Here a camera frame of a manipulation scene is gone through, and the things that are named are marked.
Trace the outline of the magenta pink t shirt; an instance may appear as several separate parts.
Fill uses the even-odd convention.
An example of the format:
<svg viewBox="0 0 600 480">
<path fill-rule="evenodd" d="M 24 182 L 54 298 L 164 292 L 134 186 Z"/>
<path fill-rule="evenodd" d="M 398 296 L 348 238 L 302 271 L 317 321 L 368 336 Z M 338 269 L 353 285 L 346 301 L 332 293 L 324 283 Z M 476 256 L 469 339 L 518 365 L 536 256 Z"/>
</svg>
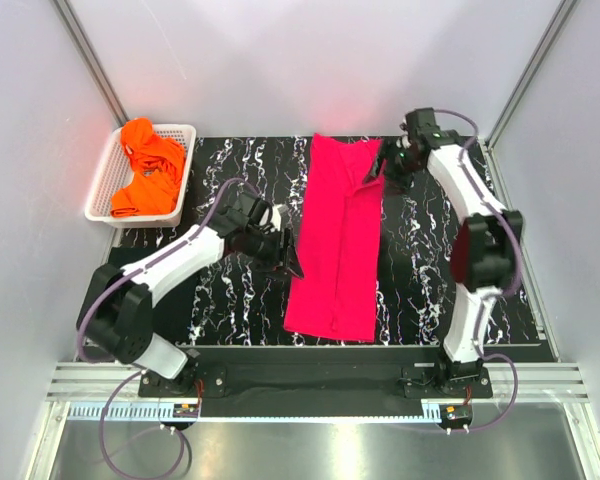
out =
<svg viewBox="0 0 600 480">
<path fill-rule="evenodd" d="M 337 341 L 375 338 L 384 180 L 366 178 L 380 140 L 311 140 L 294 279 L 284 327 Z"/>
</svg>

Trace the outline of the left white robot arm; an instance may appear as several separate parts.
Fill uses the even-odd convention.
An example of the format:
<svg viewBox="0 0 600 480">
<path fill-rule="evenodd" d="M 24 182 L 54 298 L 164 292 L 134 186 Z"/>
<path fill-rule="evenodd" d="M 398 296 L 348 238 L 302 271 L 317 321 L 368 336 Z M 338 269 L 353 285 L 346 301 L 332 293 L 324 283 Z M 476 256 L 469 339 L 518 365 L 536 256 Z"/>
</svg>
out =
<svg viewBox="0 0 600 480">
<path fill-rule="evenodd" d="M 214 203 L 199 225 L 149 256 L 93 274 L 76 330 L 78 341 L 95 343 L 121 364 L 144 370 L 168 394 L 184 396 L 200 387 L 194 355 L 157 331 L 156 306 L 173 289 L 231 254 L 282 278 L 303 278 L 288 208 L 243 192 L 228 206 Z"/>
</svg>

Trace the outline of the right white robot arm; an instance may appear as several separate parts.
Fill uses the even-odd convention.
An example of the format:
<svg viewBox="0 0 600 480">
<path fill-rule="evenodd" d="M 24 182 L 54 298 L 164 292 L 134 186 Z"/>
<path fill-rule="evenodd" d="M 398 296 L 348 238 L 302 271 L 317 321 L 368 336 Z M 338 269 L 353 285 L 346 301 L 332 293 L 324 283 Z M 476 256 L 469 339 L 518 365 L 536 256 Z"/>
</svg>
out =
<svg viewBox="0 0 600 480">
<path fill-rule="evenodd" d="M 473 167 L 469 149 L 477 137 L 461 139 L 437 122 L 439 110 L 405 114 L 402 136 L 381 143 L 364 178 L 384 177 L 404 189 L 418 171 L 427 171 L 444 191 L 460 223 L 450 269 L 456 284 L 452 320 L 431 373 L 420 388 L 456 396 L 481 381 L 484 340 L 497 300 L 522 283 L 522 214 L 507 209 Z"/>
</svg>

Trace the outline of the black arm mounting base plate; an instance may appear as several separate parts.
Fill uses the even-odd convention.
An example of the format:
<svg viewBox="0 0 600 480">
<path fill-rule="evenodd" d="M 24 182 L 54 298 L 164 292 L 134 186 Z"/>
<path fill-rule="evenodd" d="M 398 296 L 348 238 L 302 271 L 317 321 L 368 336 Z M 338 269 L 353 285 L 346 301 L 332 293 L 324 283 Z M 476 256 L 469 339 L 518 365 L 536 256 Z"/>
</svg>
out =
<svg viewBox="0 0 600 480">
<path fill-rule="evenodd" d="M 184 397 L 202 388 L 207 398 L 267 388 L 282 391 L 389 391 L 413 399 L 490 399 L 489 373 L 478 360 L 451 363 L 440 347 L 318 346 L 200 347 L 193 363 L 173 383 L 150 372 L 141 377 L 139 395 Z"/>
</svg>

